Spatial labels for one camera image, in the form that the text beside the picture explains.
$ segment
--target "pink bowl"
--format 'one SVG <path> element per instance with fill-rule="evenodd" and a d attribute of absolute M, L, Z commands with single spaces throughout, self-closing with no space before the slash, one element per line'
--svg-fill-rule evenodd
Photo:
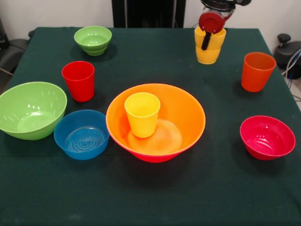
<path fill-rule="evenodd" d="M 240 127 L 247 151 L 256 159 L 272 160 L 289 154 L 296 145 L 292 130 L 278 119 L 253 116 Z"/>

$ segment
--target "large green bowl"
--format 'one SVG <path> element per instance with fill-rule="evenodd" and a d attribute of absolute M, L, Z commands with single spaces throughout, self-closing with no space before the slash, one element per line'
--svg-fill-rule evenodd
<path fill-rule="evenodd" d="M 79 29 L 74 34 L 75 42 L 91 56 L 104 53 L 112 38 L 111 31 L 106 27 L 89 26 Z"/>
<path fill-rule="evenodd" d="M 28 82 L 0 96 L 0 130 L 24 140 L 39 140 L 50 135 L 62 119 L 67 96 L 48 82 Z"/>

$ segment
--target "yellow cup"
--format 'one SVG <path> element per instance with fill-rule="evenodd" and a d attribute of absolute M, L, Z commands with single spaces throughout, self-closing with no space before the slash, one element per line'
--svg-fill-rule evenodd
<path fill-rule="evenodd" d="M 202 31 L 200 27 L 197 27 L 194 30 L 194 38 L 196 42 L 196 53 L 198 61 L 205 65 L 214 64 L 217 61 L 217 58 L 221 52 L 222 45 L 225 41 L 226 30 L 222 29 L 221 32 L 213 34 L 211 36 L 208 48 L 202 50 L 202 45 L 206 32 Z"/>
<path fill-rule="evenodd" d="M 153 135 L 160 109 L 159 99 L 151 93 L 135 93 L 124 103 L 132 133 L 139 138 Z"/>

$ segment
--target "cup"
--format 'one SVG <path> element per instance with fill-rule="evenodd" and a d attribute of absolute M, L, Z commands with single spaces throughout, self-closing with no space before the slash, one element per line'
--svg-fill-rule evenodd
<path fill-rule="evenodd" d="M 276 67 L 275 59 L 265 53 L 253 52 L 245 56 L 242 87 L 249 92 L 261 91 Z"/>
<path fill-rule="evenodd" d="M 151 93 L 135 93 L 126 99 L 124 106 L 132 133 L 139 138 L 150 137 L 157 125 L 159 99 Z"/>
<path fill-rule="evenodd" d="M 86 61 L 74 61 L 62 69 L 72 98 L 78 102 L 86 102 L 94 96 L 93 65 Z"/>
<path fill-rule="evenodd" d="M 200 27 L 197 27 L 194 30 L 197 58 L 201 64 L 211 65 L 217 61 L 222 45 L 225 41 L 226 33 L 226 30 L 222 29 L 219 33 L 211 35 L 207 49 L 202 50 L 206 32 L 202 31 Z"/>

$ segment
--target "orange bowl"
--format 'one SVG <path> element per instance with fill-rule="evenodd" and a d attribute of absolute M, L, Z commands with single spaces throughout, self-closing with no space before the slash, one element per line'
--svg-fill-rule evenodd
<path fill-rule="evenodd" d="M 161 102 L 155 133 L 149 138 L 135 137 L 127 120 L 125 100 L 132 94 L 148 92 Z M 143 84 L 120 93 L 110 104 L 106 123 L 111 137 L 138 159 L 168 161 L 193 146 L 205 129 L 201 104 L 190 93 L 166 84 Z"/>

